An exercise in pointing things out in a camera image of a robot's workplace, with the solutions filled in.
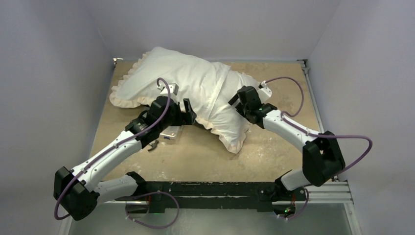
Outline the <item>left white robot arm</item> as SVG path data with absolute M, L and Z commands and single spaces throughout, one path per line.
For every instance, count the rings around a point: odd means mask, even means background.
M 188 98 L 175 102 L 170 97 L 158 96 L 149 109 L 130 121 L 116 139 L 100 152 L 72 169 L 64 166 L 58 169 L 53 191 L 55 219 L 66 218 L 58 215 L 59 207 L 79 221 L 104 202 L 127 196 L 133 200 L 142 199 L 146 187 L 137 173 L 130 172 L 109 181 L 103 178 L 125 159 L 157 140 L 166 128 L 193 125 L 196 116 Z

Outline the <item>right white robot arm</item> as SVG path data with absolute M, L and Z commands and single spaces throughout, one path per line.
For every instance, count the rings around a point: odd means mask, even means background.
M 340 173 L 346 164 L 333 133 L 321 134 L 288 118 L 276 106 L 266 103 L 271 95 L 266 86 L 259 90 L 243 86 L 231 98 L 229 105 L 250 123 L 279 135 L 302 153 L 302 167 L 276 180 L 276 196 L 287 199 L 297 188 L 323 185 Z

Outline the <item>grey cream ruffled pillowcase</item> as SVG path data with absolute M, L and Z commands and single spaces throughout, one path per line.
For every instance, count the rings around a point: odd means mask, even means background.
M 218 135 L 229 152 L 241 150 L 251 124 L 229 101 L 243 86 L 258 87 L 258 81 L 220 62 L 155 47 L 112 87 L 109 100 L 120 108 L 150 105 L 160 95 L 157 78 L 178 85 L 177 99 L 190 100 L 196 121 Z

